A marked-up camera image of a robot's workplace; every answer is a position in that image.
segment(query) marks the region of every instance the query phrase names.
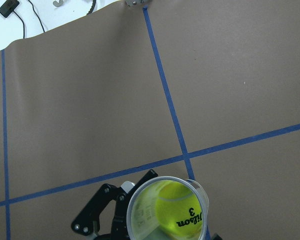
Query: yellow tennis ball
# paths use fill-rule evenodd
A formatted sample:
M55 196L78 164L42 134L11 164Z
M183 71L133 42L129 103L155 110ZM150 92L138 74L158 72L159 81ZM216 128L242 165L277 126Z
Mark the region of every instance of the yellow tennis ball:
M169 235L191 237L202 230L199 200L180 182L173 181L160 190L155 202L155 216L160 228Z

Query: white surface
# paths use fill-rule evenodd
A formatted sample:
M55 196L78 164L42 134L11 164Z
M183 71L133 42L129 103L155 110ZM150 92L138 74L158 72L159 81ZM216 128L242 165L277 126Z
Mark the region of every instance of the white surface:
M0 0L0 7L6 0ZM92 0L63 0L60 7L53 5L54 0L31 0L34 9L41 18L45 31L54 29L78 18L84 17L92 6ZM97 0L94 12L117 0ZM20 4L15 12L25 23L25 37L30 38L43 33L32 5L28 0L19 0ZM0 50L10 43L23 38L23 25L20 19L12 12L7 18L0 14Z

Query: gray hook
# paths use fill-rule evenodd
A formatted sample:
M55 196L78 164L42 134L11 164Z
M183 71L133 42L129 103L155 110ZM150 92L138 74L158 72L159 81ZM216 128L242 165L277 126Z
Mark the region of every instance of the gray hook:
M60 7L60 6L62 6L64 4L64 0L59 0L59 2L57 2L57 1L54 1L53 2L53 5L55 6L55 7Z

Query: wire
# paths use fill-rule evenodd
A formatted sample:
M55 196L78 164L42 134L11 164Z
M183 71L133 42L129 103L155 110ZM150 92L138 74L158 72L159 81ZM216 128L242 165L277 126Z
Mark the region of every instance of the wire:
M42 22L41 22L40 17L39 17L38 14L36 13L34 4L33 4L30 0L28 0L28 2L31 3L33 12L34 12L34 14L36 15L36 17L39 19L39 22L40 22L40 24L41 24L42 30L43 30L43 32L45 33L45 32L46 32L46 31L45 31L45 28L44 28L44 26L42 25Z
M87 15L91 14L94 11L94 9L96 7L96 3L97 3L97 0L92 0L92 6L90 8L90 11L87 13Z
M13 10L14 14L21 20L23 24L23 38L25 38L26 30L25 30L25 22L22 20L22 18Z

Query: clear plastic cup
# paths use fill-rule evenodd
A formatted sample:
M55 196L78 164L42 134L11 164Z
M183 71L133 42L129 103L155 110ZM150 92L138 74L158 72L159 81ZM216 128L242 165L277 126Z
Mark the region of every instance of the clear plastic cup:
M159 176L141 185L127 209L131 240L203 240L209 199L191 179Z

